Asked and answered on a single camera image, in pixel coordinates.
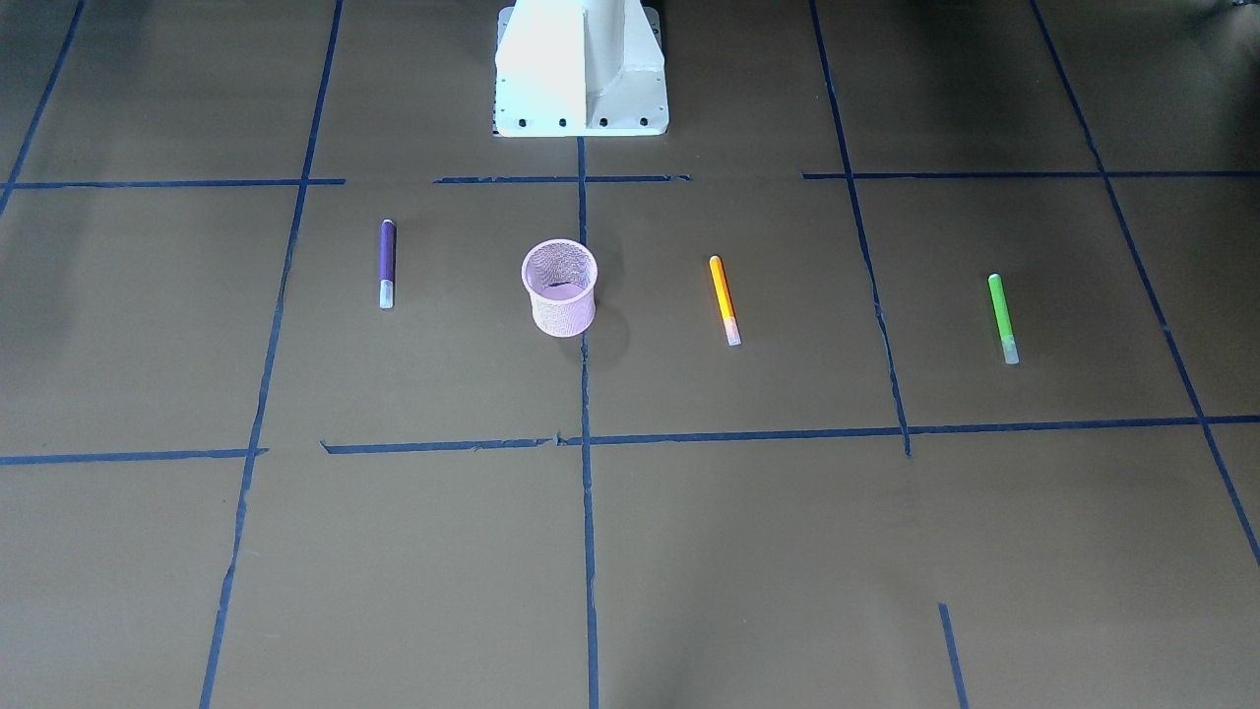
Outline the green highlighter pen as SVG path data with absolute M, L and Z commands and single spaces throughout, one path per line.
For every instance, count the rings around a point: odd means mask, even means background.
M 1008 366 L 1017 366 L 1017 364 L 1021 363 L 1021 351 L 1018 351 L 1018 345 L 1014 337 L 1014 329 L 1002 275 L 989 275 L 988 290 L 995 319 L 995 332 L 998 332 L 1004 363 L 1007 363 Z

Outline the purple highlighter pen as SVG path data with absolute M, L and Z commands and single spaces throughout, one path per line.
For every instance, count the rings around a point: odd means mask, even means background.
M 379 309 L 391 310 L 394 306 L 394 261 L 397 230 L 394 222 L 386 219 L 379 227 Z

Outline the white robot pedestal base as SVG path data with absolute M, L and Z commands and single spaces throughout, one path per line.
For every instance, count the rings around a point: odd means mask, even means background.
M 494 63 L 503 139 L 667 133 L 662 16 L 640 1 L 517 1 L 498 13 Z

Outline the pink mesh pen holder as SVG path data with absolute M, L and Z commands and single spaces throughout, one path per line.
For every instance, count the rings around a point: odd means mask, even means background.
M 541 332 L 575 337 L 593 322 L 598 262 L 580 242 L 548 239 L 533 246 L 522 262 L 520 280 Z

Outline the orange highlighter pen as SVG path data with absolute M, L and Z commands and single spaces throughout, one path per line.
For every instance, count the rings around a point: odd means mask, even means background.
M 742 345 L 741 332 L 736 319 L 736 311 L 733 309 L 733 300 L 730 297 L 730 285 L 727 275 L 724 273 L 724 259 L 722 259 L 719 254 L 712 254 L 708 259 L 708 269 L 713 283 L 714 297 L 719 303 L 719 315 L 722 319 L 722 326 L 724 326 L 724 337 L 727 337 L 727 344 L 730 348 L 740 346 Z

